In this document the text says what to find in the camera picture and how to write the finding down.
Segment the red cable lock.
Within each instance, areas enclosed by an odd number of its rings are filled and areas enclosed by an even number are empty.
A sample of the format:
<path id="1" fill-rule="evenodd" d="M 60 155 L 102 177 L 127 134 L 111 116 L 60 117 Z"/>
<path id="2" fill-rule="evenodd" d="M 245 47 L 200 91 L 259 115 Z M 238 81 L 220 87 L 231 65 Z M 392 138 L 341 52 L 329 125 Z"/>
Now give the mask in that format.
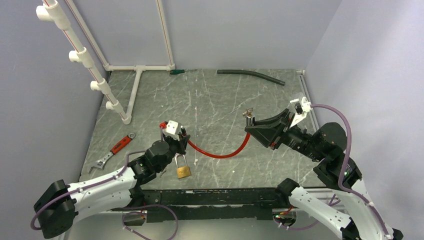
<path id="1" fill-rule="evenodd" d="M 213 116 L 196 114 L 187 127 L 191 142 L 212 155 L 230 155 L 245 142 L 246 118 L 240 112 Z"/>

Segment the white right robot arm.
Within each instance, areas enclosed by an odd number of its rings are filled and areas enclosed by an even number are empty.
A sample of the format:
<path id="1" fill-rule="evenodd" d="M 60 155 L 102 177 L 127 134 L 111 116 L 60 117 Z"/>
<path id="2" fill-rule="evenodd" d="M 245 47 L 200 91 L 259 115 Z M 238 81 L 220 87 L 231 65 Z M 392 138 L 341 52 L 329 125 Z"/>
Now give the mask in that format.
<path id="1" fill-rule="evenodd" d="M 245 117 L 245 132 L 263 146 L 276 150 L 285 145 L 317 162 L 313 171 L 339 199 L 346 213 L 312 196 L 290 178 L 275 188 L 275 200 L 280 207 L 292 205 L 305 211 L 341 240 L 401 240 L 404 237 L 400 230 L 377 216 L 362 173 L 347 156 L 347 134 L 338 123 L 325 123 L 310 134 L 294 125 L 295 114 L 288 109 L 264 120 L 255 120 L 250 113 Z"/>

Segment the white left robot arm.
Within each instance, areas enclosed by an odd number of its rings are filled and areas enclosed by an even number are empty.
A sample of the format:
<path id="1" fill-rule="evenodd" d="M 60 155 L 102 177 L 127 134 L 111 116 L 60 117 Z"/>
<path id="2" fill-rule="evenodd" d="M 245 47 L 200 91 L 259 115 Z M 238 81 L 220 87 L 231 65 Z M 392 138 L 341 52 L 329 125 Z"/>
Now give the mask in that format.
<path id="1" fill-rule="evenodd" d="M 144 203 L 141 186 L 154 180 L 176 155 L 186 154 L 190 137 L 187 133 L 179 134 L 178 139 L 166 136 L 139 151 L 140 156 L 133 160 L 127 154 L 118 170 L 91 180 L 69 184 L 62 179 L 54 181 L 33 206 L 31 229 L 51 239 L 91 215 L 116 208 L 139 209 Z"/>

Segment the brass padlock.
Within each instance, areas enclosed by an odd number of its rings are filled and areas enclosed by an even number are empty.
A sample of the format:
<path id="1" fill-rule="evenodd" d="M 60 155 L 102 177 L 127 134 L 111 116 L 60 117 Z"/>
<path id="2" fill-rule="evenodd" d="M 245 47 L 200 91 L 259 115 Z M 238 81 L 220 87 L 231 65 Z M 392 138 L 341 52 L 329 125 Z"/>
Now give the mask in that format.
<path id="1" fill-rule="evenodd" d="M 183 159 L 184 165 L 179 166 L 179 159 Z M 184 154 L 176 154 L 174 157 L 174 161 L 176 165 L 176 176 L 179 180 L 190 177 L 192 175 L 191 169 Z"/>

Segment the red adjustable wrench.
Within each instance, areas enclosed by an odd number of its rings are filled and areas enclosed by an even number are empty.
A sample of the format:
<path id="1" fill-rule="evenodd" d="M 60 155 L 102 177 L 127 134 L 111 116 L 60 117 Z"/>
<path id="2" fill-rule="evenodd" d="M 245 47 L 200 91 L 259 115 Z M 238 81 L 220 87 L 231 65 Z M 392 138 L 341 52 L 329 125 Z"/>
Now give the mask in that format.
<path id="1" fill-rule="evenodd" d="M 105 156 L 102 158 L 91 162 L 87 166 L 87 173 L 91 173 L 93 169 L 100 169 L 104 170 L 105 165 L 111 159 L 114 155 L 116 155 L 120 150 L 122 150 L 125 146 L 127 146 L 134 138 L 136 137 L 136 134 L 134 132 L 129 133 L 125 137 L 123 137 L 119 142 L 117 142 L 108 152 Z"/>

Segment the aluminium frame rail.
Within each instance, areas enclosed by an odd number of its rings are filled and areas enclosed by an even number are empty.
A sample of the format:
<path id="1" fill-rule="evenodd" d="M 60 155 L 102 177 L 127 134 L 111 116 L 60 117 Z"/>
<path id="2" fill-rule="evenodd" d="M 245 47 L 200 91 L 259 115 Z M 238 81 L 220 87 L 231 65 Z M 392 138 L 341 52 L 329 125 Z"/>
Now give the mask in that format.
<path id="1" fill-rule="evenodd" d="M 326 109 L 326 110 L 330 110 L 330 111 L 334 112 L 343 121 L 343 123 L 345 125 L 345 129 L 346 129 L 346 149 L 345 149 L 345 153 L 344 153 L 343 162 L 342 162 L 342 165 L 340 167 L 340 173 L 339 173 L 337 185 L 338 185 L 338 187 L 340 188 L 341 191 L 353 194 L 354 193 L 353 190 L 345 187 L 344 184 L 343 184 L 343 181 L 345 179 L 345 172 L 347 170 L 348 162 L 349 162 L 349 159 L 350 159 L 351 148 L 352 148 L 352 130 L 351 130 L 350 123 L 348 122 L 346 116 L 341 111 L 336 109 L 335 107 L 332 107 L 332 106 L 329 106 L 329 105 L 326 105 L 326 104 L 311 103 L 308 97 L 305 97 L 305 98 L 306 98 L 306 100 L 300 101 L 302 110 L 305 113 L 310 112 L 313 108 Z"/>

